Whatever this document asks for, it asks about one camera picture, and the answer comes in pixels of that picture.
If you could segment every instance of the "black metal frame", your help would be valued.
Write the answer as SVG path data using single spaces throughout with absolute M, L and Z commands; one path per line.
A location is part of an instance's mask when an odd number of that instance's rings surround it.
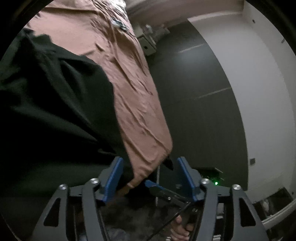
M 208 241 L 213 239 L 216 223 L 216 210 L 218 203 L 224 203 L 224 233 L 221 240 L 231 241 L 268 241 L 265 228 L 259 219 L 252 203 L 239 185 L 232 188 L 215 186 L 210 180 L 203 179 L 198 171 L 192 169 L 186 159 L 178 159 L 180 174 L 186 185 L 191 188 L 187 197 L 183 197 L 162 186 L 146 180 L 145 185 L 152 195 L 157 196 L 169 204 L 178 206 L 180 210 L 172 216 L 163 226 L 159 227 L 147 239 L 150 240 L 161 231 L 179 214 L 184 219 L 184 225 L 189 217 L 195 215 L 194 230 L 190 235 L 190 241 Z M 67 187 L 62 184 L 44 209 L 32 234 L 32 241 L 77 241 L 75 229 L 75 214 L 69 203 L 80 202 L 83 210 L 84 227 L 88 241 L 109 241 L 104 221 L 100 213 L 100 207 L 104 206 L 115 194 L 116 186 L 123 172 L 123 159 L 116 157 L 110 167 L 101 172 L 98 178 L 92 178 L 84 185 Z M 51 209 L 59 200 L 57 221 L 53 225 L 46 224 L 50 218 Z

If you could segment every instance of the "black object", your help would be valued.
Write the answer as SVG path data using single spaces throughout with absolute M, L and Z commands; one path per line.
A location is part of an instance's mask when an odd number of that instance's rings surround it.
M 35 37 L 32 30 L 23 29 L 3 56 L 0 73 L 1 169 L 13 168 L 22 179 L 47 163 L 108 166 L 117 155 L 130 168 L 124 184 L 133 178 L 113 87 L 100 66 L 53 44 L 47 35 Z M 20 160 L 18 168 L 15 160 Z M 8 191 L 15 184 L 9 175 L 0 177 Z M 36 182 L 43 183 L 45 192 L 51 180 Z
M 296 222 L 294 222 L 288 231 L 288 233 L 285 235 L 285 237 L 282 238 L 281 241 L 294 241 L 296 240 Z
M 9 227 L 7 226 L 3 216 L 0 214 L 0 228 L 1 235 L 9 241 L 18 241 L 18 239 L 13 235 Z
M 250 159 L 250 165 L 255 165 L 256 163 L 256 159 L 255 158 L 251 158 Z
M 203 179 L 197 170 L 189 166 L 184 157 L 178 158 L 177 163 L 177 175 L 183 177 L 182 188 L 187 191 L 191 190 L 186 197 L 182 197 L 149 180 L 145 184 L 152 194 L 181 208 L 174 215 L 174 218 L 181 213 L 182 219 L 185 214 L 185 220 L 189 220 L 190 215 L 200 214 L 202 209 L 202 214 L 196 215 L 190 241 L 213 239 L 218 203 L 224 203 L 225 206 L 224 233 L 221 240 L 268 241 L 265 228 L 255 208 L 240 186 L 234 185 L 232 188 L 216 186 L 210 180 Z
M 222 240 L 268 241 L 261 220 L 240 186 L 225 188 L 215 186 L 208 179 L 200 178 L 198 181 L 190 176 L 190 173 L 198 173 L 190 168 L 184 157 L 179 158 L 178 163 L 186 173 L 187 184 L 193 187 L 192 190 L 194 191 L 188 197 L 183 197 L 150 180 L 145 181 L 145 185 L 149 188 L 152 195 L 180 208 L 163 226 L 150 235 L 147 241 L 180 213 L 183 215 L 182 213 L 187 211 L 188 214 L 195 215 L 196 209 L 200 209 L 200 207 L 202 207 L 202 215 L 196 216 L 195 227 L 190 235 L 190 241 L 212 240 L 218 203 L 224 203 L 226 206 L 226 212 L 224 213 L 226 221 Z M 111 166 L 102 171 L 98 178 L 90 179 L 84 185 L 72 188 L 69 188 L 66 184 L 60 185 L 42 213 L 34 229 L 32 241 L 75 240 L 78 234 L 73 221 L 75 219 L 71 218 L 71 208 L 68 205 L 75 202 L 82 203 L 87 240 L 109 241 L 108 233 L 100 214 L 100 206 L 105 205 L 115 194 L 122 171 L 123 160 L 116 157 Z M 199 195 L 199 198 L 197 198 L 195 195 L 197 192 L 203 193 L 204 196 Z M 47 219 L 54 219 L 52 217 L 54 216 L 52 209 L 57 200 L 59 201 L 58 215 L 56 216 L 57 222 L 52 222 L 51 225 L 47 224 Z

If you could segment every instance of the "metal bracket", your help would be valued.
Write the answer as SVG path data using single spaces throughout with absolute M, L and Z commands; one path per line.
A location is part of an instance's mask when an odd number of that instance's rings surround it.
M 234 224 L 231 241 L 268 241 L 265 228 L 255 208 L 246 193 L 237 186 L 233 185 L 231 188 Z M 250 218 L 243 216 L 245 212 L 251 215 Z
M 109 241 L 94 196 L 94 189 L 98 185 L 100 185 L 99 182 L 91 179 L 82 188 L 82 208 L 87 241 Z
M 180 196 L 179 194 L 172 192 L 171 190 L 168 190 L 150 180 L 145 181 L 145 186 L 149 188 L 149 192 L 153 196 L 159 197 L 172 205 L 178 206 L 179 208 L 183 208 L 188 202 L 192 202 L 192 200 L 184 198 L 183 196 Z
M 176 176 L 179 179 L 179 184 L 182 185 L 180 193 L 184 197 L 192 198 L 194 202 L 203 200 L 205 193 L 200 189 L 200 173 L 192 169 L 185 157 L 177 159 Z
M 201 185 L 206 189 L 202 214 L 203 218 L 201 219 L 200 226 L 195 226 L 195 230 L 190 238 L 190 241 L 212 240 L 215 229 L 216 211 L 218 206 L 217 190 L 215 185 L 208 179 L 202 179 Z
M 31 241 L 69 241 L 66 231 L 68 192 L 69 189 L 65 184 L 62 184 L 58 187 L 45 207 L 43 213 L 41 214 L 33 231 Z M 54 221 L 56 224 L 47 226 L 45 221 L 47 218 L 49 218 L 49 215 L 51 214 L 50 212 L 53 210 L 52 208 L 54 206 L 57 206 L 56 208 L 58 208 L 58 216 L 53 217 L 54 219 L 57 218 L 57 220 Z
M 123 159 L 117 156 L 114 158 L 111 165 L 107 169 L 104 169 L 97 178 L 98 182 L 100 182 L 100 186 L 95 192 L 95 197 L 97 200 L 102 201 L 104 204 L 106 204 L 113 198 L 116 193 L 116 187 L 122 173 Z M 81 197 L 82 189 L 83 185 L 71 187 L 70 196 Z

